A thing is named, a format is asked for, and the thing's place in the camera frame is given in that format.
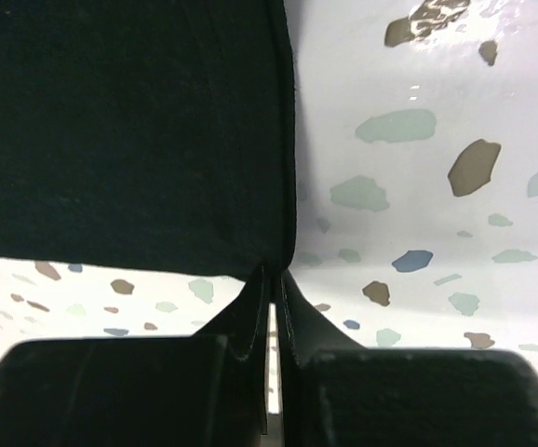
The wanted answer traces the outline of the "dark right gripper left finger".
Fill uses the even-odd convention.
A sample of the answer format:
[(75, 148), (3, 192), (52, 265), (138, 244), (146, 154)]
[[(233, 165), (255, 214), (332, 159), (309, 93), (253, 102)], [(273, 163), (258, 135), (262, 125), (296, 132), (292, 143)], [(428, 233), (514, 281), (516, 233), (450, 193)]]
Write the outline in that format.
[(0, 446), (256, 446), (269, 277), (188, 337), (37, 340), (0, 363)]

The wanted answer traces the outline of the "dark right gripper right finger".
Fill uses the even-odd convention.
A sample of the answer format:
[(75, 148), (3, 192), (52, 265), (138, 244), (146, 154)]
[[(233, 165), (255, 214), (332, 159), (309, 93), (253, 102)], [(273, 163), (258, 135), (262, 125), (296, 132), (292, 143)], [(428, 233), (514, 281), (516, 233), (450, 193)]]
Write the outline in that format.
[(366, 348), (290, 273), (276, 320), (288, 446), (538, 446), (538, 375), (515, 353)]

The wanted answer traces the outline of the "black t shirt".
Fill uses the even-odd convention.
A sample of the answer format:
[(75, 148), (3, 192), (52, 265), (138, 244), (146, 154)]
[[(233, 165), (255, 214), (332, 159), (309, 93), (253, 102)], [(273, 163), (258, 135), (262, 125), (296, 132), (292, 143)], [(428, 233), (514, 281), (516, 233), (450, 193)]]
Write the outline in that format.
[(0, 257), (246, 279), (295, 246), (280, 1), (0, 1)]

